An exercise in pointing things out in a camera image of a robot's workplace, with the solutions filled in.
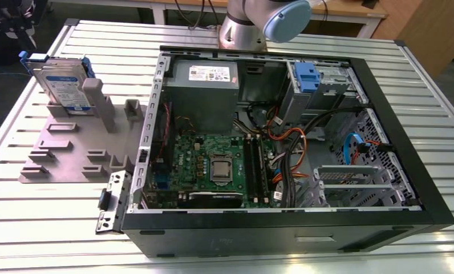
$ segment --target green circuit board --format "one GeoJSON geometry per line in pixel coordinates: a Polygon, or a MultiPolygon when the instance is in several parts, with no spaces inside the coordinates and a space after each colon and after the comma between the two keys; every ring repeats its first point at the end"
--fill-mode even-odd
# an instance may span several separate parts
{"type": "Polygon", "coordinates": [[[211,191],[237,192],[243,194],[245,208],[266,208],[270,202],[249,199],[246,167],[245,167],[245,139],[238,136],[219,135],[182,135],[177,137],[170,174],[170,191],[211,191]],[[231,161],[231,182],[211,181],[211,160],[225,158],[231,161]]]}

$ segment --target motherboard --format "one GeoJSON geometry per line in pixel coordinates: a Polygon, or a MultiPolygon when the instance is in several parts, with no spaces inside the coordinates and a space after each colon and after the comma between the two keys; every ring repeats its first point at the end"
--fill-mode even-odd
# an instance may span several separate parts
{"type": "Polygon", "coordinates": [[[219,203],[271,207],[273,175],[266,166],[271,149],[273,141],[259,136],[177,136],[171,172],[154,178],[155,207],[182,208],[182,202],[193,200],[202,208],[213,200],[217,207],[219,203]]]}

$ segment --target blue component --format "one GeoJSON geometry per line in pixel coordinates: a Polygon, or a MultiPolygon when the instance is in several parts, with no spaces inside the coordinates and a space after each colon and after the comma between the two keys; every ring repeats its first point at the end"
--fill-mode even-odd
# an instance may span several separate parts
{"type": "Polygon", "coordinates": [[[287,3],[267,20],[263,28],[265,36],[275,43],[286,43],[301,34],[310,17],[311,7],[307,0],[287,3]]]}
{"type": "Polygon", "coordinates": [[[82,61],[83,61],[83,66],[86,67],[89,78],[95,78],[95,73],[91,69],[90,59],[87,57],[83,57],[82,61]]]}
{"type": "Polygon", "coordinates": [[[23,64],[26,70],[29,71],[29,74],[33,76],[33,71],[31,71],[30,67],[26,64],[26,62],[29,61],[29,52],[23,50],[19,53],[19,58],[21,58],[19,62],[23,64]]]}
{"type": "Polygon", "coordinates": [[[87,111],[91,109],[91,107],[66,107],[66,109],[74,111],[87,111]]]}
{"type": "Polygon", "coordinates": [[[157,174],[154,180],[158,185],[158,189],[169,190],[170,189],[170,176],[167,174],[157,174]]]}
{"type": "Polygon", "coordinates": [[[47,76],[46,79],[55,82],[78,82],[78,78],[73,76],[47,76]]]}
{"type": "Polygon", "coordinates": [[[295,76],[302,93],[314,93],[321,85],[321,73],[313,63],[295,62],[295,76]]]}
{"type": "Polygon", "coordinates": [[[350,164],[350,153],[349,153],[349,146],[350,146],[350,141],[355,138],[355,141],[358,144],[362,144],[365,140],[362,139],[361,135],[357,134],[355,132],[350,133],[346,137],[346,140],[343,142],[343,160],[346,164],[350,164]]]}

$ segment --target wooden table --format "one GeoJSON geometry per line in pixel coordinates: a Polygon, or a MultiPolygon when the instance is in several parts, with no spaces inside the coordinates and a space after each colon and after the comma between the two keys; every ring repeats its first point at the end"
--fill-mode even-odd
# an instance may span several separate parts
{"type": "MultiPolygon", "coordinates": [[[[229,0],[211,0],[218,13],[227,13],[229,0]]],[[[95,4],[109,6],[141,7],[153,9],[157,25],[166,24],[166,10],[178,10],[175,0],[51,0],[51,2],[95,4]]],[[[182,10],[201,11],[203,0],[178,0],[182,10]]],[[[211,11],[209,1],[205,0],[205,10],[211,11]]],[[[362,7],[361,0],[326,0],[329,7],[327,21],[364,24],[358,38],[372,38],[380,22],[388,17],[382,6],[374,9],[362,7]]],[[[311,20],[323,20],[326,7],[323,4],[313,7],[311,20]]]]}

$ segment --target aluminum table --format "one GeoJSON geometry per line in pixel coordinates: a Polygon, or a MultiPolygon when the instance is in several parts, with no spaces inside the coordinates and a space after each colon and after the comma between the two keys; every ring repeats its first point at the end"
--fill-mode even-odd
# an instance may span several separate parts
{"type": "MultiPolygon", "coordinates": [[[[114,103],[145,103],[161,45],[217,47],[217,32],[81,21],[66,25],[49,54],[87,54],[114,103]]],[[[454,108],[413,54],[393,41],[302,35],[269,51],[368,60],[400,121],[454,213],[454,108]]],[[[95,235],[106,185],[22,184],[19,171],[49,116],[35,79],[0,128],[0,270],[121,273],[454,273],[454,226],[370,252],[150,259],[126,235],[95,235]]]]}

